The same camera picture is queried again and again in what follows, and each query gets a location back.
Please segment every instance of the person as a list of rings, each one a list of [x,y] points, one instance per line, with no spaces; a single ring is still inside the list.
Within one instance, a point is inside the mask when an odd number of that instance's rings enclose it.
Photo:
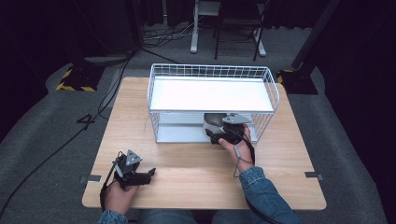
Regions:
[[[247,125],[244,126],[245,138],[250,142],[250,130]],[[220,138],[219,144],[231,155],[240,174],[238,177],[242,190],[253,210],[219,210],[213,216],[212,223],[302,223],[279,195],[274,184],[265,177],[263,169],[254,165],[245,141],[234,145]],[[106,191],[106,211],[98,223],[128,223],[125,214],[138,189],[138,186],[129,186],[124,190],[117,181],[111,184]],[[140,213],[137,223],[192,224],[197,222],[189,210],[145,209]]]

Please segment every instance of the denim sleeve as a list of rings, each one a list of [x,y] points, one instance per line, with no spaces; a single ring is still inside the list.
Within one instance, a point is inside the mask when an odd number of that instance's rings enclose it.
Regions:
[[[106,210],[100,217],[97,224],[128,224],[128,218],[118,212]]]
[[[267,217],[282,223],[302,223],[279,195],[274,184],[265,178],[261,167],[247,169],[239,176],[247,200]],[[267,223],[252,212],[254,223]]]

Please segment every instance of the hand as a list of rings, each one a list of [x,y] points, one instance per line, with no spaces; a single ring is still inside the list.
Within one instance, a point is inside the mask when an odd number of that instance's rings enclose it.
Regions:
[[[131,207],[132,198],[138,189],[139,186],[127,186],[122,189],[120,182],[115,181],[106,190],[105,209],[125,215]]]
[[[245,127],[245,138],[247,137],[247,140],[250,142],[250,129],[248,128],[248,126],[246,124],[244,124]],[[227,140],[220,138],[219,139],[219,144],[224,147],[231,155],[231,157],[233,158],[233,161],[235,164],[238,164],[238,170],[239,173],[242,173],[244,171],[246,171],[248,168],[253,167],[253,161],[251,159],[251,155],[250,155],[250,150],[248,148],[247,143],[242,140],[240,141],[236,146],[238,147],[239,153],[241,155],[241,159],[239,160],[238,157],[236,156],[236,152],[235,149],[233,148],[233,144],[227,142]]]

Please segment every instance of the gray carpet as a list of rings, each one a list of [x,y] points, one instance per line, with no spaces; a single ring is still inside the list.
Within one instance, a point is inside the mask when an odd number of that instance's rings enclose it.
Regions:
[[[252,61],[253,50],[240,50],[233,55],[222,54],[226,51],[220,50],[219,59],[215,61],[215,41],[210,29],[200,33],[197,54],[190,54],[189,36],[149,50],[179,63],[263,65],[274,75],[280,69],[290,68],[309,32],[309,29],[265,30],[262,40],[267,56],[259,57],[256,62]],[[129,62],[125,76],[146,77],[153,63],[169,62],[139,50]],[[1,205],[40,162],[84,126],[77,123],[78,119],[97,114],[120,69],[120,65],[106,68],[98,92],[56,91],[68,66],[49,77],[49,94],[19,120],[0,145]],[[289,95],[289,99],[314,168],[324,177],[320,185],[327,208],[297,211],[297,214],[304,223],[387,223],[375,183],[323,93],[319,70],[314,71],[312,78],[319,95]],[[111,105],[103,116],[108,117],[110,113]],[[101,209],[82,205],[85,183],[81,179],[91,172],[106,123],[106,119],[97,118],[87,131],[44,163],[14,195],[0,223],[94,223]],[[128,216],[135,217],[137,212],[131,210]]]

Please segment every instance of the desk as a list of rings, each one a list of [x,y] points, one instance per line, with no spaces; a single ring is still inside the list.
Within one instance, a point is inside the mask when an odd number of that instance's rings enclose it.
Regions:
[[[247,209],[234,164],[219,145],[156,144],[147,106],[146,77],[126,77],[108,121],[92,175],[82,203],[100,207],[99,192],[119,151],[129,148],[143,158],[138,172],[157,168],[150,185],[141,186],[134,208]],[[279,85],[280,104],[256,148],[256,165],[264,169],[279,193],[293,209],[326,207],[296,120],[284,89]]]
[[[192,30],[192,38],[191,38],[191,53],[197,53],[198,51],[198,16],[217,16],[219,13],[219,5],[220,2],[206,2],[201,0],[195,0],[195,7],[194,7],[194,28]],[[256,41],[259,40],[259,31],[254,32],[254,38]],[[265,57],[267,53],[265,52],[264,46],[262,41],[260,40],[259,45],[259,54],[262,57]]]

